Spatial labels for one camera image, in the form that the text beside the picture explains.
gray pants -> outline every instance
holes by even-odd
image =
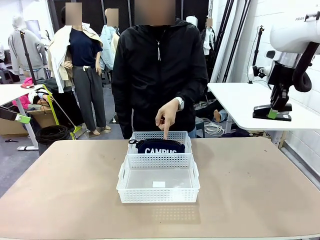
[[[84,71],[83,67],[73,66],[72,71],[75,92],[87,129],[94,131],[96,125],[99,128],[106,127],[105,102],[101,77],[96,73],[95,68],[86,68]],[[94,107],[96,125],[91,102]]]

navy t-shirt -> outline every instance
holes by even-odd
[[[72,65],[76,67],[96,67],[95,56],[103,49],[100,42],[88,37],[83,31],[71,29],[69,51],[72,57]]]

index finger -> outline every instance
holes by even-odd
[[[164,121],[164,136],[163,136],[163,138],[165,140],[168,139],[169,128],[170,128],[170,122],[165,120]]]

hand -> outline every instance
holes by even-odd
[[[44,94],[42,98],[43,98],[46,102],[49,102],[49,101],[48,101],[48,99],[50,99],[50,100],[51,100],[51,102],[53,102],[53,101],[54,101],[54,99],[53,99],[53,98],[51,98],[49,95],[46,95],[46,94]]]
[[[72,65],[72,62],[70,61],[65,61],[63,66],[66,68],[66,69],[72,69],[73,68],[73,65]]]
[[[165,140],[168,138],[169,128],[175,124],[178,109],[179,101],[177,99],[173,99],[163,105],[155,117],[155,125],[157,125],[161,131],[164,131]]]
[[[95,71],[98,73],[99,76],[101,75],[101,66],[99,62],[95,64]]]

cardboard box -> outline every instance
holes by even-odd
[[[52,110],[34,110],[28,111],[42,128],[56,125]],[[28,132],[24,129],[22,123],[17,121],[9,121],[0,118],[0,135],[19,135],[27,136]]]

